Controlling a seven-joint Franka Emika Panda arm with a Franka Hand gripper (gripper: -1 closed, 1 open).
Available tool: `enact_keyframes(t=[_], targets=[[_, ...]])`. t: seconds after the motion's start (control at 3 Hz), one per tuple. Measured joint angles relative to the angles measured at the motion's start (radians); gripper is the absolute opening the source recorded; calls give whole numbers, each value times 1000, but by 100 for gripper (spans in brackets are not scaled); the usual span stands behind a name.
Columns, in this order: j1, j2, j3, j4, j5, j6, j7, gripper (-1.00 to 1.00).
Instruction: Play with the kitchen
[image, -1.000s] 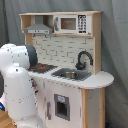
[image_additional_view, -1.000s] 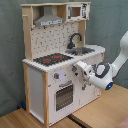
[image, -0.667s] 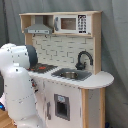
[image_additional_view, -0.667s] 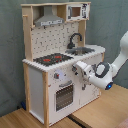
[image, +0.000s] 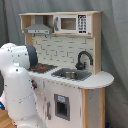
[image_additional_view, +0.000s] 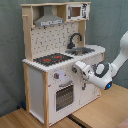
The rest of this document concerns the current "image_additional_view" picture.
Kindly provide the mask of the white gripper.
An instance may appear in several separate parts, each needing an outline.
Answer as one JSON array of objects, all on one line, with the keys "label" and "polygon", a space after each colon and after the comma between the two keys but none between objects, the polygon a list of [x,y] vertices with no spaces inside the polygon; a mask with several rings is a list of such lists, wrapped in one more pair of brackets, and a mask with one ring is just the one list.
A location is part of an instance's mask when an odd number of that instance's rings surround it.
[{"label": "white gripper", "polygon": [[93,73],[93,68],[81,61],[77,61],[72,69],[74,73],[84,80],[89,80],[90,75]]}]

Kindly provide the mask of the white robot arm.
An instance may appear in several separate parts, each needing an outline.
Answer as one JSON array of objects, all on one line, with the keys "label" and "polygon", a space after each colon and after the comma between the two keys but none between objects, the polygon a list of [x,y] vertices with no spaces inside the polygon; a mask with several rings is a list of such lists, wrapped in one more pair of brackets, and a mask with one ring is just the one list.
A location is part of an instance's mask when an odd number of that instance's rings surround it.
[{"label": "white robot arm", "polygon": [[92,83],[96,87],[107,90],[112,86],[112,78],[116,76],[120,67],[128,60],[128,31],[120,40],[120,53],[112,62],[99,62],[95,66],[87,65],[77,61],[73,65],[73,70],[84,80]]}]

